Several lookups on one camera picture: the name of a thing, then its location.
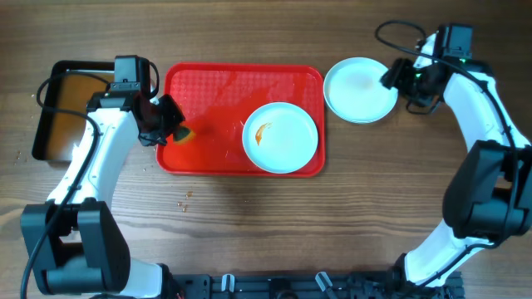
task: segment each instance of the red tray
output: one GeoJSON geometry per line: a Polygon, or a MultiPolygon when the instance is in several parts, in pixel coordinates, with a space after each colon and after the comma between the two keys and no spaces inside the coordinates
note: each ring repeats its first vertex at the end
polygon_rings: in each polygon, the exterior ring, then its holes
{"type": "Polygon", "coordinates": [[[310,177],[325,164],[323,78],[310,66],[179,63],[166,74],[165,94],[172,95],[184,125],[195,132],[183,145],[171,136],[167,146],[157,146],[157,163],[172,174],[310,177]],[[242,146],[248,117],[275,101],[303,108],[318,128],[316,154],[291,174],[261,170],[242,146]]]}

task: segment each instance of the wooden table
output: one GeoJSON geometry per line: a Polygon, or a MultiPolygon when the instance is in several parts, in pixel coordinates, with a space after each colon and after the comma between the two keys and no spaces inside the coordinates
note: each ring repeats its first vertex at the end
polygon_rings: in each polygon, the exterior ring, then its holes
{"type": "MultiPolygon", "coordinates": [[[[475,25],[473,52],[495,70],[512,119],[532,137],[532,2],[5,0],[0,7],[0,298],[18,297],[27,253],[19,219],[42,203],[66,165],[31,156],[40,109],[31,97],[64,59],[148,57],[164,74],[179,61],[307,64],[325,74],[368,56],[390,66],[401,53],[373,38],[388,19],[433,32],[475,25]]],[[[391,30],[413,46],[416,35],[391,30]]],[[[112,212],[134,257],[173,273],[385,270],[441,220],[446,186],[466,156],[451,111],[353,125],[327,112],[327,164],[312,179],[174,176],[137,145],[112,212]],[[177,206],[186,200],[183,213],[177,206]]],[[[468,298],[532,297],[532,237],[512,238],[461,268],[468,298]]],[[[38,291],[33,278],[30,297],[38,291]]]]}

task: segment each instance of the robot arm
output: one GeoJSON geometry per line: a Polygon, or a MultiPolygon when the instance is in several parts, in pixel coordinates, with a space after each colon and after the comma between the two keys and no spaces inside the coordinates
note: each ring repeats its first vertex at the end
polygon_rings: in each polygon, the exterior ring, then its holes
{"type": "Polygon", "coordinates": [[[401,256],[396,263],[395,270],[402,272],[404,284],[440,287],[455,269],[482,250],[467,248],[494,245],[506,225],[510,235],[521,235],[532,222],[530,143],[515,128],[500,102],[490,70],[478,61],[469,61],[470,37],[470,27],[456,24],[440,27],[437,34],[427,38],[421,52],[469,68],[472,76],[486,82],[519,151],[522,166],[520,180],[516,182],[518,198],[506,220],[510,191],[495,185],[501,175],[509,181],[513,179],[508,162],[510,142],[494,104],[480,86],[425,57],[419,57],[415,64],[398,59],[382,78],[383,85],[397,87],[409,104],[419,107],[433,104],[433,97],[439,96],[438,100],[444,101],[455,114],[468,150],[467,158],[446,191],[444,219],[418,248],[401,256]],[[457,259],[454,266],[446,269],[457,259]],[[426,283],[433,277],[438,279],[426,283]]]}
{"type": "MultiPolygon", "coordinates": [[[[150,91],[150,62],[138,56],[118,56],[110,90],[97,92],[89,100],[88,116],[99,125],[100,138],[78,190],[58,212],[60,220],[37,254],[33,273],[42,293],[119,293],[138,298],[175,294],[166,266],[131,258],[109,209],[122,165],[136,141],[144,146],[165,145],[166,137],[179,130],[185,119],[169,96],[149,100],[157,88],[150,91]],[[80,243],[60,240],[71,230],[79,230],[80,243]]],[[[74,149],[67,172],[47,203],[24,209],[21,227],[28,254],[80,171],[94,134],[87,121],[80,146],[74,149]]]]}

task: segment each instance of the orange food residue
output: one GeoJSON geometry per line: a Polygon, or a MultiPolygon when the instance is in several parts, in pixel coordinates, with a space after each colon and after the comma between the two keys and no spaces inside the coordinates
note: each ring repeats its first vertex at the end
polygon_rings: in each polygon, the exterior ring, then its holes
{"type": "Polygon", "coordinates": [[[257,145],[260,145],[260,140],[263,138],[263,132],[267,128],[271,128],[272,123],[266,123],[264,125],[261,125],[260,128],[257,130],[257,133],[255,134],[255,140],[257,140],[257,145]]]}

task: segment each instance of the white plate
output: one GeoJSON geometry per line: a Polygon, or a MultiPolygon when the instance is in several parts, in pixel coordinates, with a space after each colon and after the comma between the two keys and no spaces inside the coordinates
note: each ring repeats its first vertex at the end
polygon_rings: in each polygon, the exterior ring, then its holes
{"type": "Polygon", "coordinates": [[[314,156],[318,130],[305,110],[289,103],[271,103],[246,120],[242,143],[246,155],[259,168],[288,174],[301,169],[314,156]]]}
{"type": "Polygon", "coordinates": [[[397,102],[397,89],[380,80],[387,68],[364,57],[340,61],[325,76],[323,95],[329,108],[344,120],[366,124],[386,116],[397,102]]]}

